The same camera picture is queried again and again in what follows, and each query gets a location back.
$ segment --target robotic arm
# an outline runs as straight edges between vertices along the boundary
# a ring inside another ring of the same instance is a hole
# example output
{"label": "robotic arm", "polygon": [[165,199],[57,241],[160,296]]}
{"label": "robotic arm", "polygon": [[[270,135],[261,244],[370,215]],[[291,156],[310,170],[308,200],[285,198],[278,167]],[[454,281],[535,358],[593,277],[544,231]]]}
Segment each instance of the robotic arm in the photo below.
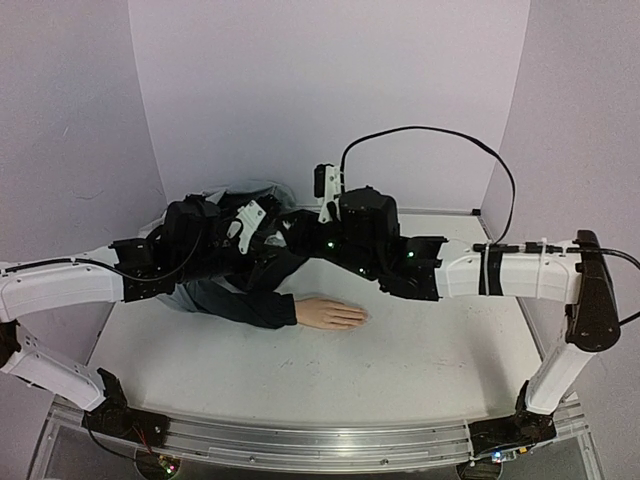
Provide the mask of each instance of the robotic arm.
{"label": "robotic arm", "polygon": [[95,431],[137,440],[133,422],[161,446],[168,419],[128,407],[118,380],[48,350],[16,319],[85,302],[136,301],[171,293],[176,283],[233,276],[250,291],[283,256],[323,258],[391,295],[438,301],[463,295],[545,298],[566,305],[551,352],[522,388],[516,413],[470,425],[475,456],[555,437],[552,414],[587,362],[611,348],[620,326],[611,279],[593,232],[558,245],[476,244],[403,237],[392,197],[371,187],[340,194],[340,172],[315,171],[320,212],[282,213],[264,196],[221,208],[200,196],[172,203],[147,238],[114,242],[77,257],[0,263],[0,370],[57,393],[85,410]]}

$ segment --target gray wall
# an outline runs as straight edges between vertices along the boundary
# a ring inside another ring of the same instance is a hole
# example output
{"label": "gray wall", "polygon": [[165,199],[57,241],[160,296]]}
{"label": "gray wall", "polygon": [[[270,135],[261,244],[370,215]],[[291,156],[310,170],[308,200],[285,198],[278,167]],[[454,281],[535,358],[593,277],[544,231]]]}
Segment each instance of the gray wall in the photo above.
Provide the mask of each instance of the gray wall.
{"label": "gray wall", "polygon": [[[519,196],[510,241],[573,238],[578,228],[640,257],[640,2],[533,1],[501,153]],[[508,185],[496,170],[484,201],[502,229]],[[640,272],[609,262],[622,315],[640,309]],[[527,302],[543,340],[562,306]],[[592,360],[577,387],[607,478],[637,478],[640,322]]]}
{"label": "gray wall", "polygon": [[[126,0],[0,5],[0,259],[135,235],[165,196],[147,129]],[[20,319],[85,360],[106,305]],[[23,479],[51,396],[0,375],[0,471]]]}

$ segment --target black cable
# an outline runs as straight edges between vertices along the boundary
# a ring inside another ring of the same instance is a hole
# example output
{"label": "black cable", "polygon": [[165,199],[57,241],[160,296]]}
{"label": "black cable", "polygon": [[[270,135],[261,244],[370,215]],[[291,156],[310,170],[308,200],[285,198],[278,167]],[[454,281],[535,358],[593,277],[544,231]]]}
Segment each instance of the black cable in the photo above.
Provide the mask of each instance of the black cable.
{"label": "black cable", "polygon": [[381,132],[372,133],[364,137],[360,137],[357,140],[354,140],[353,142],[351,142],[349,146],[347,146],[347,148],[345,148],[344,152],[342,153],[342,161],[340,162],[342,193],[345,192],[344,170],[345,170],[345,164],[346,164],[347,154],[349,153],[349,150],[351,150],[353,147],[355,147],[359,143],[366,142],[367,140],[373,140],[374,138],[383,137],[385,135],[390,135],[392,133],[404,132],[406,130],[427,130],[431,132],[446,133],[447,135],[453,135],[455,137],[464,138],[465,140],[473,143],[476,147],[484,150],[486,153],[488,153],[493,158],[495,158],[498,161],[498,163],[500,163],[505,173],[507,174],[507,177],[509,177],[509,182],[511,183],[511,208],[509,210],[509,218],[507,219],[507,224],[504,227],[504,231],[502,232],[502,235],[500,235],[500,237],[498,237],[498,240],[494,242],[494,243],[500,243],[504,239],[504,237],[507,236],[507,233],[509,233],[509,229],[511,228],[511,221],[513,219],[513,209],[516,203],[516,181],[513,178],[513,174],[511,173],[511,170],[509,170],[509,167],[507,167],[507,164],[504,162],[504,160],[502,160],[502,158],[500,157],[500,155],[498,155],[496,151],[494,151],[491,147],[485,145],[483,142],[481,142],[477,138],[474,138],[465,133],[456,132],[455,130],[447,130],[446,128],[427,127],[424,125],[406,125],[404,127],[391,128],[389,130],[383,130]]}
{"label": "black cable", "polygon": [[602,255],[609,255],[611,257],[618,257],[626,260],[631,263],[634,267],[640,270],[640,260],[638,260],[633,255],[628,254],[627,252],[623,252],[622,250],[616,250],[614,248],[589,248],[589,247],[578,247],[578,251],[580,253],[601,253]]}
{"label": "black cable", "polygon": [[634,320],[637,320],[638,318],[640,318],[640,312],[636,312],[633,315],[629,315],[624,320],[620,320],[620,326],[626,325],[627,323],[631,323]]}
{"label": "black cable", "polygon": [[198,238],[196,238],[193,248],[191,249],[191,252],[189,252],[189,255],[187,255],[187,258],[185,258],[185,260],[178,267],[174,268],[169,273],[166,273],[159,277],[151,277],[151,278],[134,277],[133,275],[129,275],[128,273],[121,272],[120,270],[118,270],[115,267],[112,267],[109,264],[100,262],[98,260],[93,260],[90,258],[53,258],[51,260],[42,260],[39,262],[25,263],[24,265],[16,265],[15,267],[7,268],[5,271],[7,273],[15,273],[21,270],[44,267],[47,265],[56,265],[56,264],[62,264],[62,263],[79,263],[79,264],[94,265],[96,267],[104,268],[106,270],[109,270],[110,272],[120,275],[123,278],[133,280],[134,282],[140,282],[140,283],[158,282],[174,276],[176,273],[182,270],[187,265],[187,263],[189,263],[189,260],[191,260],[191,257],[193,257],[193,254],[196,253],[196,250],[198,248],[198,244],[200,243],[201,238],[202,238],[202,230],[200,230],[200,233],[198,234]]}
{"label": "black cable", "polygon": [[103,445],[102,443],[100,443],[98,441],[98,439],[93,435],[93,432],[91,431],[91,429],[89,428],[89,425],[87,425],[87,432],[89,433],[89,437],[91,437],[91,440],[93,440],[93,443],[95,443],[97,446],[99,446],[102,450],[109,452],[111,455],[115,455],[116,457],[120,457],[120,458],[124,458],[125,460],[131,460],[133,463],[136,463],[136,459],[133,457],[130,457],[128,455],[125,455],[123,453],[120,452],[116,452],[115,450],[111,450],[109,447]]}

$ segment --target black velcro strap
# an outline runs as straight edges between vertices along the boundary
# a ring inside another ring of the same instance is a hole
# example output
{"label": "black velcro strap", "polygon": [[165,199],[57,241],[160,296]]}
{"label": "black velcro strap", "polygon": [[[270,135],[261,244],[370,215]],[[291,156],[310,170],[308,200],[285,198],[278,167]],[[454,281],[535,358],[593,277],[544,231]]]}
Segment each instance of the black velcro strap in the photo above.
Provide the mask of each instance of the black velcro strap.
{"label": "black velcro strap", "polygon": [[[486,286],[484,284],[484,256],[486,251],[480,253],[480,295],[486,295]],[[489,270],[489,295],[502,296],[502,284],[500,283],[500,267],[502,266],[502,254],[499,250],[489,250],[489,262],[487,269]]]}

